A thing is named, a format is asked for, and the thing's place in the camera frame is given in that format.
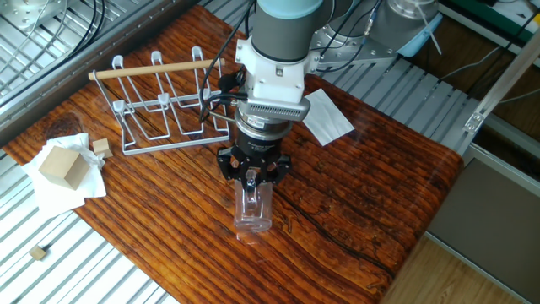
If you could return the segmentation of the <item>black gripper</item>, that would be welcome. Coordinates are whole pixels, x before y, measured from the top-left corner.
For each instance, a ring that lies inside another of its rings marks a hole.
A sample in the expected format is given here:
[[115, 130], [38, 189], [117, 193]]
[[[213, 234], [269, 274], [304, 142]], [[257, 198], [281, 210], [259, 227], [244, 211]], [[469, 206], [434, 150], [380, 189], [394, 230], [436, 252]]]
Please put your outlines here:
[[[292, 161], [289, 155], [281, 154], [282, 139], [260, 140], [248, 135], [238, 135], [233, 148], [219, 149], [217, 162], [227, 180], [241, 179], [248, 166], [261, 169], [263, 182], [281, 182], [289, 173]], [[232, 158], [240, 162], [240, 167], [232, 165]]]

